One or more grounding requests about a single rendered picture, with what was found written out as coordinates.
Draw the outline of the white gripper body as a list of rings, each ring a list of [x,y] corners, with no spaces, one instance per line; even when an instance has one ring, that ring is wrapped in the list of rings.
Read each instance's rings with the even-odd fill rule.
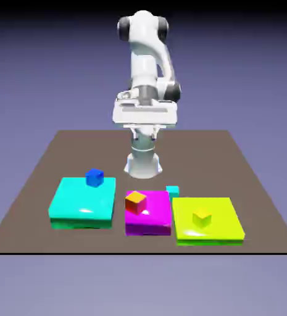
[[[142,106],[138,99],[118,99],[114,104],[112,120],[119,125],[175,125],[177,104],[153,99],[150,106]]]

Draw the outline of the small blue cube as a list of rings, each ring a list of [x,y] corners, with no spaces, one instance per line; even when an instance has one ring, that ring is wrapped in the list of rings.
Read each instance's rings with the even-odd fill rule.
[[[85,173],[85,179],[88,186],[97,188],[104,182],[104,172],[100,169],[92,168]]]

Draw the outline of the small cyan cube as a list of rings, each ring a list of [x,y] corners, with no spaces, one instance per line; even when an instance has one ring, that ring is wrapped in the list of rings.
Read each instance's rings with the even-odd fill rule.
[[[178,186],[166,186],[166,191],[168,192],[170,199],[178,198],[180,195],[180,189]]]

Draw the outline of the small orange cube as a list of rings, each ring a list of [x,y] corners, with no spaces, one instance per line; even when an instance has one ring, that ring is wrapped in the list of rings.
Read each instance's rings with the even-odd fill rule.
[[[146,210],[147,196],[138,191],[133,191],[125,197],[125,210],[139,215]]]

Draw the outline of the small yellow cube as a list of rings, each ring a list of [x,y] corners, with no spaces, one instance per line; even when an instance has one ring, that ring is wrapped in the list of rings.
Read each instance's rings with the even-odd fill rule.
[[[205,209],[197,209],[193,212],[193,223],[199,227],[204,228],[212,222],[212,213]]]

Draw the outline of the large magenta box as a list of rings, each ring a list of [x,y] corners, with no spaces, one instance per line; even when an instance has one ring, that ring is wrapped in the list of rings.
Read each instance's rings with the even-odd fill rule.
[[[125,235],[170,236],[172,232],[172,209],[167,191],[138,191],[147,196],[146,210],[135,215],[125,210]]]

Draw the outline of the large cyan box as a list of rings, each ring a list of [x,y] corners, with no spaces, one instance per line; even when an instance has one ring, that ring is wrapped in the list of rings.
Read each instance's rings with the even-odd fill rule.
[[[55,230],[110,229],[114,211],[116,179],[104,178],[97,188],[81,177],[64,177],[49,206]]]

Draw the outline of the large yellow box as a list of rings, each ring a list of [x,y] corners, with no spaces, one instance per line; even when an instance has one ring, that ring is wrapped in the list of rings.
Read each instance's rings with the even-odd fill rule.
[[[205,209],[212,222],[204,228],[193,223],[193,212]],[[179,246],[242,244],[245,232],[228,197],[175,197],[172,211]]]

